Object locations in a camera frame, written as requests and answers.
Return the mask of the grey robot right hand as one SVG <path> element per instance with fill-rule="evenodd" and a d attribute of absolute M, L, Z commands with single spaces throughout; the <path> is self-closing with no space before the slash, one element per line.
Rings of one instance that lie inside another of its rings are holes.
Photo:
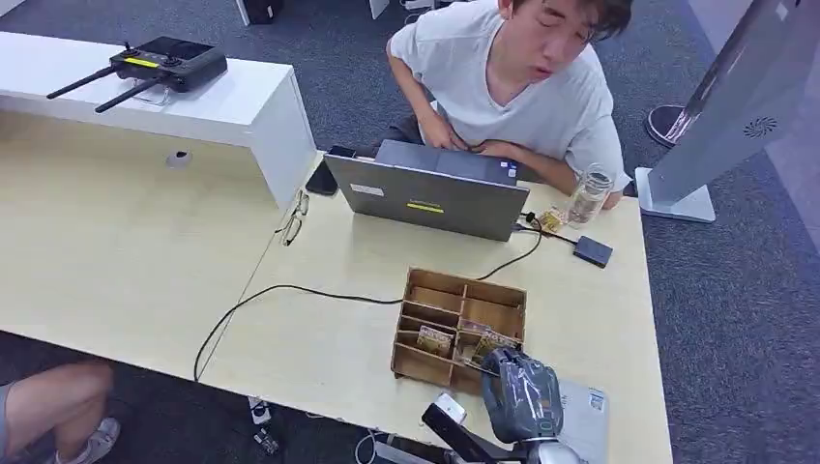
<path fill-rule="evenodd" d="M 514 444 L 560 434 L 564 411 L 552 367 L 502 346 L 483 358 L 482 370 L 481 393 L 497 439 Z"/>

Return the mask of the person's right hand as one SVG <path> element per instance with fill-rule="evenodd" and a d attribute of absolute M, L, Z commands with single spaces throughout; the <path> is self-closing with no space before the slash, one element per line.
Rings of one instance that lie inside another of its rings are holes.
<path fill-rule="evenodd" d="M 431 106 L 423 107 L 420 111 L 416 111 L 415 115 L 426 145 L 448 150 L 470 150 L 450 123 Z"/>

